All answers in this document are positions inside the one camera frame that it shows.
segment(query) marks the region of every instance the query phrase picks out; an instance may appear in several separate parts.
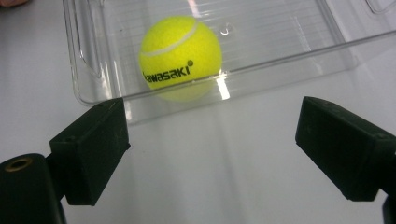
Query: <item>tennis ball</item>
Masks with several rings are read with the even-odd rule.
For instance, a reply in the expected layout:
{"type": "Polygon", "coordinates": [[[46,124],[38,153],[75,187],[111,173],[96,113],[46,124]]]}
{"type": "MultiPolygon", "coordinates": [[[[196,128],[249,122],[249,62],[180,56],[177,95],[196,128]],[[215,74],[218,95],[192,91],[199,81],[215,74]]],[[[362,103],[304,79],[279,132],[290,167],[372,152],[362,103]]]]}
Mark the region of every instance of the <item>tennis ball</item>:
{"type": "MultiPolygon", "coordinates": [[[[216,75],[221,63],[215,34],[189,16],[173,16],[154,24],[144,36],[139,53],[143,78],[152,90],[216,75]]],[[[203,96],[212,87],[212,81],[205,81],[160,95],[186,102],[203,96]]]]}

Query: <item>table surface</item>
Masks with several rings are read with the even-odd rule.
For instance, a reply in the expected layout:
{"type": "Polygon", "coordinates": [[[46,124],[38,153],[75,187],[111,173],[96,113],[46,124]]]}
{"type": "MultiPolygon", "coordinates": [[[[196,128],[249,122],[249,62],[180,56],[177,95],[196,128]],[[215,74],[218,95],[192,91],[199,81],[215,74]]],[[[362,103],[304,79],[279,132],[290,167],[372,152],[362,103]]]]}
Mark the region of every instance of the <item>table surface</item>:
{"type": "MultiPolygon", "coordinates": [[[[78,223],[382,223],[386,195],[353,203],[295,145],[306,95],[396,133],[396,48],[358,68],[130,127],[127,151],[78,223]]],[[[50,154],[89,108],[73,93],[62,1],[0,8],[0,159],[50,154]]]]}

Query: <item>clear plastic tray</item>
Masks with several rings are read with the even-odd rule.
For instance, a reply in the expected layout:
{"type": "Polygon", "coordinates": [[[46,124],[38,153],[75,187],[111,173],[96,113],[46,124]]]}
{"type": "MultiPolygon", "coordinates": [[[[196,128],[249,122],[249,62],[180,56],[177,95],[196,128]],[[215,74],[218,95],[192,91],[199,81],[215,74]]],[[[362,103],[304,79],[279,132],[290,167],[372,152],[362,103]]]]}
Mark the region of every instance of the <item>clear plastic tray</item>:
{"type": "Polygon", "coordinates": [[[123,97],[130,123],[321,77],[366,62],[396,42],[393,0],[64,0],[75,94],[84,105],[123,97]],[[146,31],[192,15],[222,47],[222,73],[152,91],[137,56],[146,31]],[[204,97],[158,94],[215,80],[204,97]]]}

